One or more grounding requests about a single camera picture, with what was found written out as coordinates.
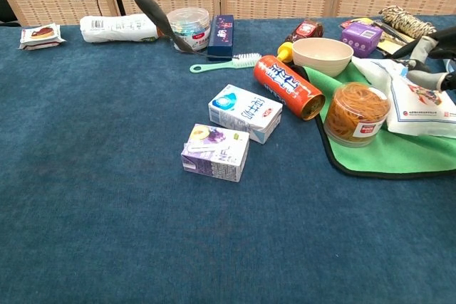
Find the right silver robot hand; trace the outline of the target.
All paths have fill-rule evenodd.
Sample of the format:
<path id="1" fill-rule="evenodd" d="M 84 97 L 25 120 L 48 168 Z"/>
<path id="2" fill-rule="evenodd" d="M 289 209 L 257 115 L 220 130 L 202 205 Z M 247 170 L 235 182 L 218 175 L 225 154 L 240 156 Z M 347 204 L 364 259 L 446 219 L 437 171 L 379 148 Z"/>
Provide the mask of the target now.
<path id="1" fill-rule="evenodd" d="M 450 71 L 433 73 L 426 60 L 453 61 Z M 455 27 L 436 31 L 406 44 L 390 55 L 390 59 L 408 68 L 406 78 L 428 90 L 455 90 Z"/>

